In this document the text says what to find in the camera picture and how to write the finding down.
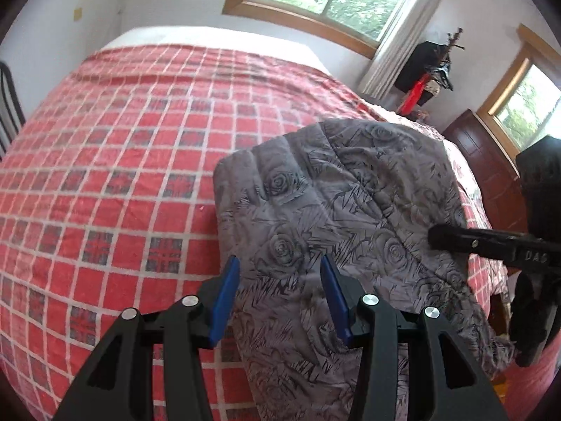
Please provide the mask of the grey quilted rose-print jacket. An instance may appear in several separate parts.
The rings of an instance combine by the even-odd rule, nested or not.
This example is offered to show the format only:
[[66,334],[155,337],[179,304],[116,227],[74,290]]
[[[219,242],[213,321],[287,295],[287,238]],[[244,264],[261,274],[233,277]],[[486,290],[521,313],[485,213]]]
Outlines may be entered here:
[[394,308],[437,307],[485,374],[513,360],[429,229],[465,226],[444,143],[408,126],[328,120],[240,150],[213,174],[219,249],[241,265],[231,324],[263,420],[344,420],[360,353],[339,340],[323,256]]

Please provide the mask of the coat rack with dark clothes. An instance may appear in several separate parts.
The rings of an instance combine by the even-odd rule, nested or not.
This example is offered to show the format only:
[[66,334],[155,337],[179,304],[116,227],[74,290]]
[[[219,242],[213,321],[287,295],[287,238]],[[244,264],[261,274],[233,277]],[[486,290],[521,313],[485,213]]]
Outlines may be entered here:
[[394,87],[406,96],[423,74],[430,73],[431,80],[426,84],[416,107],[423,107],[425,103],[432,100],[444,89],[454,90],[450,79],[452,66],[450,55],[453,48],[464,49],[458,44],[462,33],[462,28],[459,28],[454,34],[449,33],[447,44],[424,41],[414,48],[413,53],[398,74]]

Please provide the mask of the red bag on rack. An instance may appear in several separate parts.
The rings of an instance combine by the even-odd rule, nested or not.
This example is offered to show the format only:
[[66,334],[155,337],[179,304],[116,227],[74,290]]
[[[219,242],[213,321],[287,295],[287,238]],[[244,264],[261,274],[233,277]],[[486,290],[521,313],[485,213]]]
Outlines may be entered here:
[[425,73],[421,78],[415,82],[414,86],[409,90],[407,95],[404,97],[403,102],[399,106],[397,113],[400,116],[409,115],[414,107],[417,105],[426,84],[431,80],[431,74]]

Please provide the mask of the white curtain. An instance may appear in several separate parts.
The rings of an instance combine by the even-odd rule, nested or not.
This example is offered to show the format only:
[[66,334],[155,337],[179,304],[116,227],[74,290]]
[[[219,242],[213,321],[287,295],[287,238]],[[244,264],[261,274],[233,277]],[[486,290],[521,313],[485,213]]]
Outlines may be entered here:
[[404,0],[358,84],[358,92],[383,100],[418,44],[441,0]]

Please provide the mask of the white mattress sheet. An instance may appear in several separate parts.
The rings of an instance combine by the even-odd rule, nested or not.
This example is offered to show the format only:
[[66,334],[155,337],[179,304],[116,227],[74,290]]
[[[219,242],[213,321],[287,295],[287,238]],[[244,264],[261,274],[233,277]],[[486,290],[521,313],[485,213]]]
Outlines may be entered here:
[[190,26],[133,28],[106,44],[103,49],[148,45],[179,45],[242,51],[312,67],[330,75],[330,71],[314,51],[304,44],[227,28]]

